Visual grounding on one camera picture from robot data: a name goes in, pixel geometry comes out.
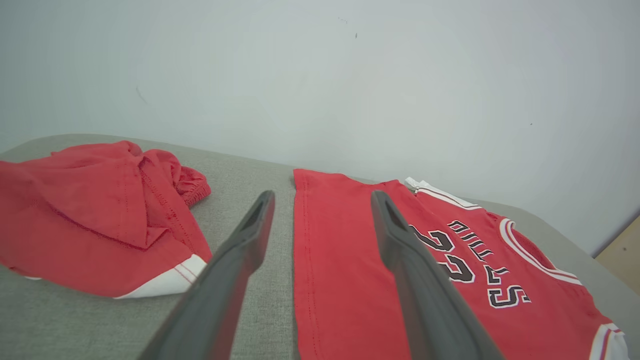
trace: printed number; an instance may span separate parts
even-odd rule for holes
[[[486,270],[486,283],[487,285],[500,285],[502,284],[502,278],[500,275],[506,274],[509,272],[507,268],[502,267],[499,269],[491,268],[489,265],[485,265],[484,269]]]
[[[451,252],[456,246],[453,244],[449,235],[447,233],[443,233],[442,231],[430,231],[428,232],[429,236],[422,234],[418,229],[413,225],[409,225],[413,229],[413,233],[415,233],[416,237],[428,247],[443,252]],[[452,254],[446,254],[447,262],[441,263],[440,266],[442,270],[449,276],[451,281],[457,282],[465,282],[470,283],[474,282],[476,279],[476,275],[471,271],[467,262],[464,259],[459,258],[458,256]]]
[[[508,298],[506,300],[498,300],[498,298],[502,296],[502,289],[487,289],[487,293],[489,296],[489,303],[496,309],[516,306],[520,301],[531,302],[520,285],[511,285],[507,288]]]

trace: basketball jersey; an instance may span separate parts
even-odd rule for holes
[[[506,359],[628,359],[623,333],[578,278],[513,221],[427,183],[362,184],[294,171],[294,304],[302,360],[410,359],[371,192],[385,191]]]

